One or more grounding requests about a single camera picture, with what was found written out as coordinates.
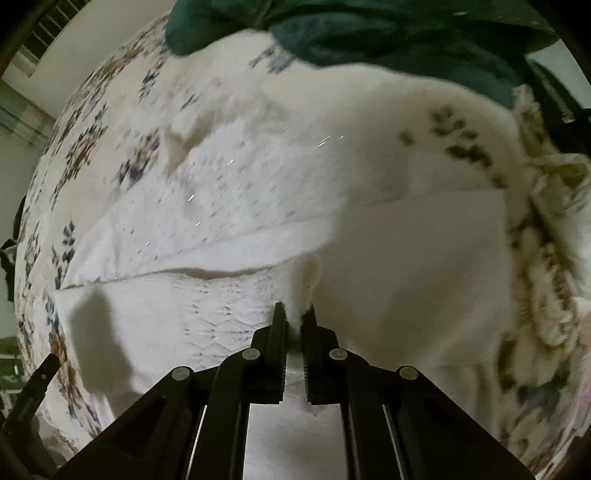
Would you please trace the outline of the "white knit sweater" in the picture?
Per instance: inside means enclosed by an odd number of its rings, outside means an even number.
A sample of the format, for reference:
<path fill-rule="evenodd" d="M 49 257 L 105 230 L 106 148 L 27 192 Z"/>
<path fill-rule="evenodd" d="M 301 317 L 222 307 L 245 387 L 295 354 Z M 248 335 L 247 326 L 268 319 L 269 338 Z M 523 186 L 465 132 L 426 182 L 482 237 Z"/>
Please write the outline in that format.
<path fill-rule="evenodd" d="M 512 266 L 504 194 L 485 171 L 420 146 L 245 149 L 214 166 L 206 139 L 82 238 L 55 304 L 99 424 L 167 368 L 245 347 L 280 302 L 293 329 L 315 306 L 370 361 L 425 370 L 498 434 Z"/>

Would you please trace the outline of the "dark green plush blanket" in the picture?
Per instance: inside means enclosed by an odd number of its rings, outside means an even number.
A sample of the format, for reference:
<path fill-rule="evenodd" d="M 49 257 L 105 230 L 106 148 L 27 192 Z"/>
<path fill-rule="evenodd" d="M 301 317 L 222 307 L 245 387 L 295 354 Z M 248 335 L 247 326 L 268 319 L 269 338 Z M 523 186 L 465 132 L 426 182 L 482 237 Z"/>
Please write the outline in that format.
<path fill-rule="evenodd" d="M 318 67 L 370 64 L 450 81 L 510 107 L 527 55 L 558 36 L 526 1 L 178 1 L 165 29 L 187 56 L 245 29 Z"/>

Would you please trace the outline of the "floral bed cover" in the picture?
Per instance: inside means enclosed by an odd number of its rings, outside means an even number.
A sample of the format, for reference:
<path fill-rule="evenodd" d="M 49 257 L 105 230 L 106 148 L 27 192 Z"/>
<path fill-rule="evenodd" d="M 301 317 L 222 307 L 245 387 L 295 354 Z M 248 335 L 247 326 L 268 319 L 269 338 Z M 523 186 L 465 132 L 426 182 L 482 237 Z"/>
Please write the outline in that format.
<path fill-rule="evenodd" d="M 563 153 L 525 83 L 503 106 L 462 85 L 370 64 L 318 67 L 245 29 L 187 56 L 168 15 L 140 31 L 69 99 L 36 167 L 16 256 L 24 363 L 60 369 L 39 417 L 70 459 L 105 431 L 85 390 L 55 295 L 88 230 L 164 162 L 213 142 L 213 165 L 249 160 L 246 142 L 305 153 L 346 141 L 363 156 L 401 147 L 483 169 L 505 198 L 512 316 L 496 353 L 501 430 L 537 479 L 564 469 L 590 424 L 590 160 Z"/>

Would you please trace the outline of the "window with metal bars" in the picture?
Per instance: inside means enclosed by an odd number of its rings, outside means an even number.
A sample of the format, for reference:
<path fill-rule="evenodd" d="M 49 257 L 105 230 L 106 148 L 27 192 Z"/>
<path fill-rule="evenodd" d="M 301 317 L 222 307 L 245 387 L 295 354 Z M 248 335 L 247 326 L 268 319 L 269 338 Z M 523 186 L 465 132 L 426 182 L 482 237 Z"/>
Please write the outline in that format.
<path fill-rule="evenodd" d="M 90 0 L 43 1 L 40 13 L 28 21 L 11 63 L 30 78 L 60 34 L 90 3 Z"/>

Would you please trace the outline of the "grey-green left curtain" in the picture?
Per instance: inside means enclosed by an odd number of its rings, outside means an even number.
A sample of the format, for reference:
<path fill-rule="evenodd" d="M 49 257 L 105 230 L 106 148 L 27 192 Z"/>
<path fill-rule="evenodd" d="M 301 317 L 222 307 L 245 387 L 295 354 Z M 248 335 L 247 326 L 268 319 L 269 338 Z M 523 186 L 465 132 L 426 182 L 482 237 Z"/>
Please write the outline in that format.
<path fill-rule="evenodd" d="M 11 88 L 0 84 L 1 130 L 23 145 L 41 149 L 51 137 L 54 118 Z"/>

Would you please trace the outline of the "black white striped garment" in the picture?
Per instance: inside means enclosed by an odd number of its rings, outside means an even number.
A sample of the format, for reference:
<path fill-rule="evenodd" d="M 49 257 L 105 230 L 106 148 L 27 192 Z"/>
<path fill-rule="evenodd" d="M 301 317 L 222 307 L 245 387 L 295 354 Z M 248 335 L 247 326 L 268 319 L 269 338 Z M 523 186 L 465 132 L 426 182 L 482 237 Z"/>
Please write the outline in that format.
<path fill-rule="evenodd" d="M 583 108 L 562 82 L 540 63 L 529 60 L 528 85 L 541 108 L 544 126 L 563 153 L 590 156 L 590 109 Z"/>

